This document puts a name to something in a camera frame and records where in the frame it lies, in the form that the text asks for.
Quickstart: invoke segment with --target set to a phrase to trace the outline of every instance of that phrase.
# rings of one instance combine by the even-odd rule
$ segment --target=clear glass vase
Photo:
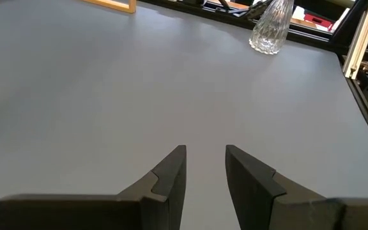
[[[288,35],[294,0],[273,0],[254,27],[249,44],[264,54],[277,54]]]

